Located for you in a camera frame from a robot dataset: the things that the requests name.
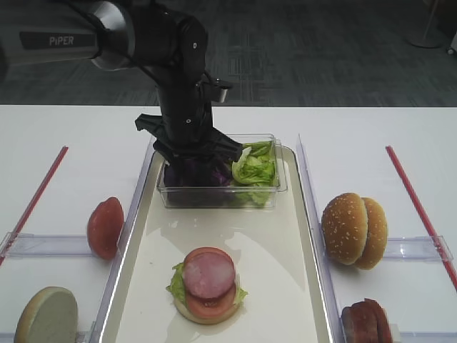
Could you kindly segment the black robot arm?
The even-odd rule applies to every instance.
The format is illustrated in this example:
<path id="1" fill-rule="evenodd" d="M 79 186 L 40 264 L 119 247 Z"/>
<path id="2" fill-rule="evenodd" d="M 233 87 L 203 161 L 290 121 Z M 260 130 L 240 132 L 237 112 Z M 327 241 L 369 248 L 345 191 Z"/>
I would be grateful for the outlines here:
<path id="1" fill-rule="evenodd" d="M 135 67 L 155 82 L 161 110 L 135 125 L 155 138 L 163 157 L 240 157 L 241 145 L 213 126 L 212 104 L 223 102 L 231 85 L 207 72 L 209 36 L 197 18 L 155 1 L 96 1 L 90 11 L 63 5 L 2 21 L 2 74 L 16 65 L 84 59 L 106 71 Z"/>

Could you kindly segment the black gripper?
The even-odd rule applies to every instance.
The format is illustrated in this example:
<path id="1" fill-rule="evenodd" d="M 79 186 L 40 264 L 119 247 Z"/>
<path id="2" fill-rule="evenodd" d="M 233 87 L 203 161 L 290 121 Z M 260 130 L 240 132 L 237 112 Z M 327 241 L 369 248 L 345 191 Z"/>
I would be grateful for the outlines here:
<path id="1" fill-rule="evenodd" d="M 154 149 L 169 162 L 185 157 L 221 157 L 237 161 L 242 145 L 213 126 L 210 103 L 162 104 L 161 114 L 141 114 L 136 129 L 156 138 Z"/>

